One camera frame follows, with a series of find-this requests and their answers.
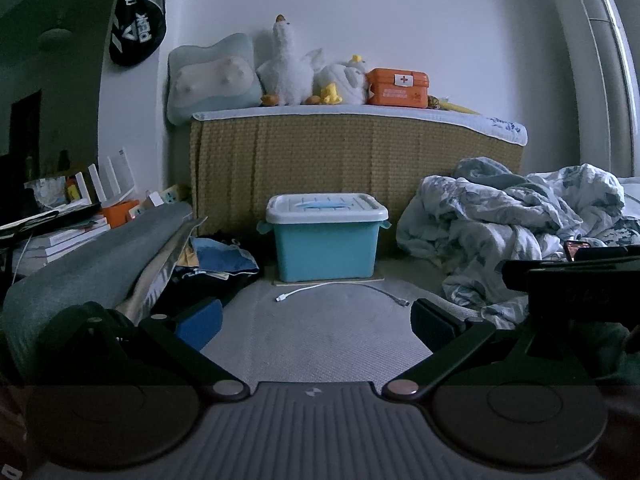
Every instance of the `blue plastic storage box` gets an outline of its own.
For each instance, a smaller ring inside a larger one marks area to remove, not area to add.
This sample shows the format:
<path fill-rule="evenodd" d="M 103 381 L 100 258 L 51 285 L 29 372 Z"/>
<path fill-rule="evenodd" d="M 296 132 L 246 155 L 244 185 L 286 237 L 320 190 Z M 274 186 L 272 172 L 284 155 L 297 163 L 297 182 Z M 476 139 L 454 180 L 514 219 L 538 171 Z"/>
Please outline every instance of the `blue plastic storage box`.
<path fill-rule="evenodd" d="M 258 231 L 275 232 L 283 282 L 370 278 L 388 218 L 367 194 L 288 194 L 269 200 Z"/>

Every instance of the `label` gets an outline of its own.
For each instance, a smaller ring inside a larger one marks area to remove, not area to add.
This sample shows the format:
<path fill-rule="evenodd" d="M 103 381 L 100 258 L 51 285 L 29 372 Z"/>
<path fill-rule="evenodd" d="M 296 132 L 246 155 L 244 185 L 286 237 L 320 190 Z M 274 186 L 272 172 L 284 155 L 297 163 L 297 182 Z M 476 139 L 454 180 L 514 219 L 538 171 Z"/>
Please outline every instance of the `label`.
<path fill-rule="evenodd" d="M 413 86 L 414 76 L 406 74 L 396 74 L 396 86 Z"/>
<path fill-rule="evenodd" d="M 400 90 L 396 88 L 385 88 L 384 91 L 382 92 L 382 97 L 394 97 L 394 98 L 407 99 L 407 94 L 406 94 L 406 90 Z"/>

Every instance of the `blue cloth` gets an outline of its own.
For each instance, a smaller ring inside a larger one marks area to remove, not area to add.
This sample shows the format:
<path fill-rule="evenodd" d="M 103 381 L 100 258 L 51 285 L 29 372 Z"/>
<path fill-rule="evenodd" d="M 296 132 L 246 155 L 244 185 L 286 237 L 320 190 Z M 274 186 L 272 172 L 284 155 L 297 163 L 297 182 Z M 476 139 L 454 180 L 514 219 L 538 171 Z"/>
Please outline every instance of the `blue cloth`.
<path fill-rule="evenodd" d="M 209 272 L 257 271 L 251 254 L 235 245 L 226 245 L 210 238 L 192 238 L 191 245 L 198 257 L 198 268 Z"/>

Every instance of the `orange first aid box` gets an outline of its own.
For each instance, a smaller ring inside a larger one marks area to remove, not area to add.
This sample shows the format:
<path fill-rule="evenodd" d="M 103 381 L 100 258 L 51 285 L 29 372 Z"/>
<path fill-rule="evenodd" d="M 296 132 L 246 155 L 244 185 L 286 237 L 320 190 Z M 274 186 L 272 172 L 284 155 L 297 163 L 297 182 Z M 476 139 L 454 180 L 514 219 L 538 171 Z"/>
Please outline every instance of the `orange first aid box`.
<path fill-rule="evenodd" d="M 424 72 L 375 68 L 367 74 L 370 105 L 426 108 L 429 76 Z"/>

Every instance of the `white box lid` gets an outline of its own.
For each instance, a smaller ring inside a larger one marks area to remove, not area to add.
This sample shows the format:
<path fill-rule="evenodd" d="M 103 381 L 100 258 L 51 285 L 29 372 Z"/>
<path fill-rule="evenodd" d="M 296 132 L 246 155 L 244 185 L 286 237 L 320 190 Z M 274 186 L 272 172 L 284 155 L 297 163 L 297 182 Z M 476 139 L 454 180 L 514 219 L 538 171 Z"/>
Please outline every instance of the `white box lid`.
<path fill-rule="evenodd" d="M 383 222 L 389 212 L 364 193 L 306 193 L 272 197 L 266 219 L 271 224 Z"/>

